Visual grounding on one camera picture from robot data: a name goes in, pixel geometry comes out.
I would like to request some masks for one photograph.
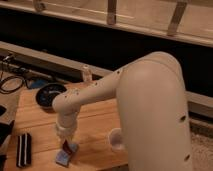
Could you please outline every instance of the white bottle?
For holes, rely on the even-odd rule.
[[[92,83],[92,71],[90,70],[88,65],[83,65],[82,68],[82,78],[86,85],[89,85]]]

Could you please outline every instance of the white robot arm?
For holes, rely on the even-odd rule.
[[[192,171],[187,100],[179,63],[151,53],[92,85],[57,96],[57,133],[63,140],[77,128],[84,104],[116,98],[131,171]]]

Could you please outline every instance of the black plate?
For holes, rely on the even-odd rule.
[[[36,94],[36,102],[45,108],[52,107],[53,99],[67,89],[62,84],[51,83],[42,87]]]

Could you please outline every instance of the wood grain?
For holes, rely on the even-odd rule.
[[[68,88],[82,88],[83,84],[70,84]],[[17,135],[29,132],[32,135],[32,165],[24,170],[103,170],[127,163],[125,151],[114,152],[108,144],[108,133],[120,127],[115,99],[85,105],[78,116],[78,129],[74,141],[80,146],[69,169],[55,164],[59,139],[54,125],[56,116],[41,109],[35,101],[37,90],[21,92],[16,122],[7,152],[5,170],[16,168]]]

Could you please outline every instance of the small blue block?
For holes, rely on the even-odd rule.
[[[71,143],[71,144],[69,144],[69,148],[72,150],[72,152],[75,153],[78,150],[78,144]]]
[[[70,158],[71,158],[71,156],[68,155],[64,150],[60,150],[58,152],[58,154],[56,155],[55,162],[57,164],[64,166],[64,167],[68,167]]]

